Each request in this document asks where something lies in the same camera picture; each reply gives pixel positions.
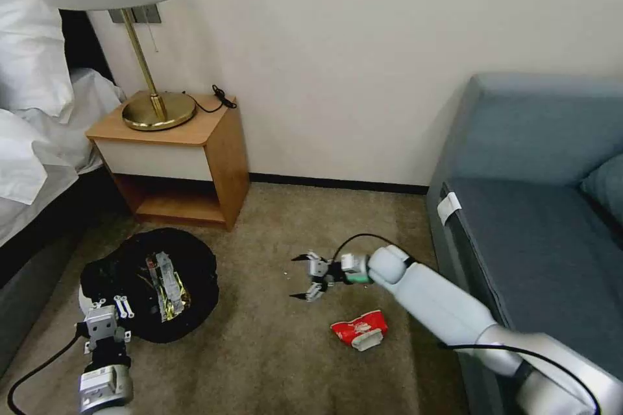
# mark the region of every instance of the black cord on nightstand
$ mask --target black cord on nightstand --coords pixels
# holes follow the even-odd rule
[[[214,110],[206,110],[205,108],[203,108],[201,106],[201,104],[199,104],[197,102],[197,99],[195,99],[194,97],[192,97],[190,94],[186,94],[186,91],[182,91],[182,94],[186,94],[188,97],[190,97],[193,101],[195,101],[195,104],[197,105],[197,107],[199,107],[201,110],[203,110],[206,113],[214,113],[217,110],[220,110],[221,107],[225,106],[227,108],[236,108],[238,107],[238,105],[232,101],[230,101],[226,96],[225,96],[225,91],[223,91],[221,88],[219,88],[218,86],[216,86],[216,84],[212,84],[212,90],[214,91],[214,95],[217,97],[217,99],[219,99],[219,101],[221,101],[221,105],[219,105],[216,109]]]

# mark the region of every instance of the beige carpet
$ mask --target beige carpet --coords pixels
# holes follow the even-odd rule
[[[39,321],[5,377],[0,395],[20,375],[52,355],[80,320],[77,287],[88,261],[126,236],[157,226],[103,215],[88,230]],[[185,228],[218,261],[221,299],[203,325],[166,345],[129,345],[135,415],[147,414],[464,414],[456,358],[375,286],[341,286],[320,302],[288,295],[309,285],[303,263],[289,259],[313,248],[331,255],[362,231],[394,239],[434,266],[424,198],[254,184],[236,229]],[[361,239],[351,250],[371,252]],[[329,325],[381,309],[389,332],[364,353],[338,341]],[[17,394],[28,415],[76,414],[77,382],[87,356],[76,345]],[[8,409],[3,405],[0,413]]]

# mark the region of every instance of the black cloth bag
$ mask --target black cloth bag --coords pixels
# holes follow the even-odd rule
[[[169,256],[189,296],[184,310],[164,322],[146,262],[160,252]],[[128,238],[110,255],[87,264],[80,284],[84,295],[93,302],[105,298],[106,305],[114,305],[115,295],[125,295],[134,318],[120,318],[120,325],[155,343],[172,342],[187,335],[204,322],[219,301],[216,257],[201,240],[173,228]]]

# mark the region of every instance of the light switch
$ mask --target light switch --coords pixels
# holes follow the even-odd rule
[[[160,24],[160,13],[156,5],[136,6],[132,9],[137,23]]]
[[[108,10],[110,19],[113,23],[123,24],[121,10]],[[132,8],[132,19],[134,23],[142,24],[161,24],[160,13],[156,5],[135,6]]]

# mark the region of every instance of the red wrapper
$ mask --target red wrapper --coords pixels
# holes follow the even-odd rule
[[[353,321],[332,324],[331,329],[346,345],[364,351],[383,341],[383,336],[387,333],[387,323],[381,310],[375,310]]]

